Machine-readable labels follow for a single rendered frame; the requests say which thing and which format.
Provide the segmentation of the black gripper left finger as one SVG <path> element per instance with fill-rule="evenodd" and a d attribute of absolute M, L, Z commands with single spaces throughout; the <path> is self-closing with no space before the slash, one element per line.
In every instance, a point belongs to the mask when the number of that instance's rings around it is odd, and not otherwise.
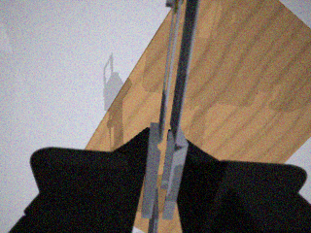
<path fill-rule="evenodd" d="M 146 173 L 150 127 L 116 150 L 74 150 L 46 147 L 30 157 L 39 189 L 72 188 L 117 195 L 121 233 L 132 233 Z"/>

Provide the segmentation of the light brown wooden board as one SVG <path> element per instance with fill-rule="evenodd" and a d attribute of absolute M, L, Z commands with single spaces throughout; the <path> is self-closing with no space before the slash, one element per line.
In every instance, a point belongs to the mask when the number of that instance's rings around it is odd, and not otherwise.
<path fill-rule="evenodd" d="M 162 219 L 167 189 L 160 187 L 186 3 L 157 145 L 157 233 L 182 233 L 177 203 L 173 219 Z M 112 152 L 159 122 L 172 14 L 173 8 L 85 150 Z M 201 0 L 181 128 L 219 161 L 285 163 L 311 137 L 311 28 L 279 0 Z"/>

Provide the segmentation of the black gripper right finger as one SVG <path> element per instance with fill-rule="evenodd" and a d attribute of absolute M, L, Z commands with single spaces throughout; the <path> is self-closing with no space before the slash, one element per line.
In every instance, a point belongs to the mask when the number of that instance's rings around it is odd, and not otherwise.
<path fill-rule="evenodd" d="M 182 233 L 209 233 L 228 191 L 234 186 L 292 188 L 299 192 L 308 175 L 292 164 L 217 160 L 187 140 L 177 206 Z"/>

